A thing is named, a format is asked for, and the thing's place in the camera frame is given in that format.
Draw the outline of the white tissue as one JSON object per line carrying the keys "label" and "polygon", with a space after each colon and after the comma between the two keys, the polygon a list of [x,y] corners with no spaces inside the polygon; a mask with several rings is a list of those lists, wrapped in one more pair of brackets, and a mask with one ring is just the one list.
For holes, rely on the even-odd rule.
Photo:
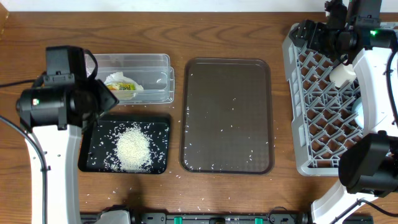
{"label": "white tissue", "polygon": [[116,72],[108,75],[104,84],[109,83],[133,83],[136,86],[134,91],[114,91],[110,90],[114,96],[116,96],[119,100],[131,100],[133,99],[139,92],[144,91],[144,88],[135,82],[133,79],[125,77],[123,72]]}

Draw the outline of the yellow green snack wrapper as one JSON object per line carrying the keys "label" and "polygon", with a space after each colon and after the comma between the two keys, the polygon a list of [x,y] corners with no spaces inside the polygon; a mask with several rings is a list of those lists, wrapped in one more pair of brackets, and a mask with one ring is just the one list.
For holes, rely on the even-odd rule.
{"label": "yellow green snack wrapper", "polygon": [[114,91],[134,91],[136,86],[133,83],[109,83],[106,87]]}

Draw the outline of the cream cup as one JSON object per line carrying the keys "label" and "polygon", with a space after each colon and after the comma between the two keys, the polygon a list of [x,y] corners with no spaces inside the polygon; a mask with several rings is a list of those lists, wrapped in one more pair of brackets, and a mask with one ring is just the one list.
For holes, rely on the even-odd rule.
{"label": "cream cup", "polygon": [[356,74],[352,64],[343,65],[341,63],[330,72],[329,77],[335,87],[341,88],[344,84],[353,82],[356,79]]}

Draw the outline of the light blue bowl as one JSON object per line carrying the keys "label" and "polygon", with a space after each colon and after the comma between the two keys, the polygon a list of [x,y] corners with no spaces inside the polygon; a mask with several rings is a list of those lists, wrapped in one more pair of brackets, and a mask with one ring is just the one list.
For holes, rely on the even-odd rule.
{"label": "light blue bowl", "polygon": [[364,128],[364,112],[363,112],[363,103],[361,97],[359,97],[353,104],[351,112],[356,114],[354,118],[355,123],[360,127]]}

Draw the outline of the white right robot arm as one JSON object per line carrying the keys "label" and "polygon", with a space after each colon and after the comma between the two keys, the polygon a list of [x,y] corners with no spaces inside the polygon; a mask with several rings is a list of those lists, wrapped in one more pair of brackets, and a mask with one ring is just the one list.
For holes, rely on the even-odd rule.
{"label": "white right robot arm", "polygon": [[297,47],[353,66],[364,110],[364,137],[342,155],[338,182],[299,223],[338,223],[397,191],[397,35],[381,28],[380,8],[378,0],[328,1],[327,23],[305,20],[289,33]]}

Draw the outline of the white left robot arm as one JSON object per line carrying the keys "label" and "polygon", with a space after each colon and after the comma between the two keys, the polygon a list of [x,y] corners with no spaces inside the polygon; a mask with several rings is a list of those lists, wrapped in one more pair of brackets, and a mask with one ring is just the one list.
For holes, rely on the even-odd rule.
{"label": "white left robot arm", "polygon": [[86,71],[89,50],[65,45],[45,53],[46,71],[16,103],[30,159],[32,223],[80,223],[82,134],[119,101],[96,78],[97,68]]}

